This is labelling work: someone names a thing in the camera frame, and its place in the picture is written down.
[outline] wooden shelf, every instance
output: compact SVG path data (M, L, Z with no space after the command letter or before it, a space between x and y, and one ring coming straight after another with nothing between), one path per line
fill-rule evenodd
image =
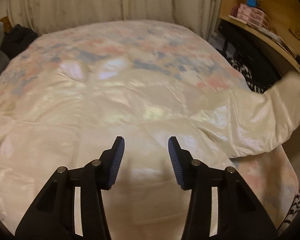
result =
M299 73L300 73L300 65L296 62L296 60L280 45L278 45L276 42L274 42L271 38L268 38L267 36L263 35L261 32L247 26L244 23L241 23L239 21L236 21L234 19L231 19L229 16L220 16L222 20L225 20L227 22L230 22L247 32L253 34L257 38L261 39L263 42L271 46L274 50L276 50L278 53L280 53Z
M222 0L219 17L246 30L253 38L256 46L263 45L261 49L267 50L267 57L272 57L272 54L277 54L272 58L278 59L282 56L284 59L276 60L276 62L272 61L278 70L282 64L282 60L285 60L286 65L292 65L293 68L300 73L299 64L283 47L257 30L229 17L233 6L240 3L246 3L246 0ZM300 55L300 40L289 32L289 29L300 31L300 3L298 0L261 0L261 7L271 20L270 29L273 28L277 34Z

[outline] black and white fabric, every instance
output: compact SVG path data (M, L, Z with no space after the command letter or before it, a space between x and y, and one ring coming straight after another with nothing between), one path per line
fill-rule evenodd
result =
M252 92L263 94L267 89L271 87L265 87L264 85L261 85L258 82L254 81L251 70L243 63L241 59L226 57L226 60L234 69L239 71L242 76L244 76L246 83Z
M286 216L286 218L283 220L282 224L278 228L278 235L280 236L291 224L293 219L298 215L300 211L300 194L298 193L296 197L293 200L292 206L290 207L290 210Z

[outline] bed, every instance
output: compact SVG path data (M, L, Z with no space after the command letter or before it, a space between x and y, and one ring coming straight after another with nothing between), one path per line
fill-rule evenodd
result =
M90 113L89 122L81 125L83 115L78 102L85 91L83 80L89 73L97 73L93 83L100 82L106 87L99 96L110 98L108 103L113 105L107 109L113 113L105 112L104 106L95 102L99 112ZM112 238L180 238L189 192L180 193L172 167L165 166L170 162L165 141L168 134L157 131L167 128L162 125L141 128L135 121L137 117L146 123L158 123L162 121L160 116L176 118L178 113L163 113L165 108L155 107L156 104L174 103L157 102L160 97L164 98L165 92L160 89L151 93L144 91L144 94L131 97L130 102L120 102L116 94L120 92L112 89L114 83L117 86L123 82L122 75L125 82L134 82L134 85L173 83L198 94L207 89L211 92L232 87L249 89L243 76L213 47L178 25L119 21L85 25L39 37L14 58L0 76L0 219L11 232L58 166L81 167L110 148L115 136L122 135L128 153L122 160L117 184L104 196ZM125 118L120 117L117 108L127 113ZM181 122L174 123L168 131L173 133ZM180 145L196 156L198 149L193 144L196 139L189 143L194 137L185 135L186 131L178 136ZM162 152L164 161L159 159L150 165L151 171L143 173L138 169L138 160L131 162L131 158L143 158L153 149ZM236 167L278 228L298 193L297 176L282 146L269 153L231 161L221 158L213 166L229 165ZM216 233L216 212L213 209L211 234ZM80 233L78 222L76 230Z

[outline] blue object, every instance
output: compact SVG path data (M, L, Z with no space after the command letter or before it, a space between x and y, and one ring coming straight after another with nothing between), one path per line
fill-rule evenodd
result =
M114 157L109 170L109 181L108 181L109 188L111 188L111 186L115 183L117 179L119 167L123 157L124 139L122 137L117 137L117 139L114 142L114 146L110 150L110 153L107 155L108 157L110 156L112 150L114 150Z
M247 0L247 5L250 7L257 7L257 0Z

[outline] metal screw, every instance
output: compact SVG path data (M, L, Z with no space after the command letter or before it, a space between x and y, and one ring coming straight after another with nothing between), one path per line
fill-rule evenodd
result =
M64 166L61 166L57 169L57 172L59 172L59 173L64 173L65 171L66 171L66 167L64 167Z
M94 161L92 161L92 165L93 166L99 166L101 164L101 160L94 160Z
M201 164L201 161L194 159L194 160L191 161L191 164L193 166L199 166Z
M229 173L235 173L236 169L234 167L229 166L226 168L226 171L228 171Z

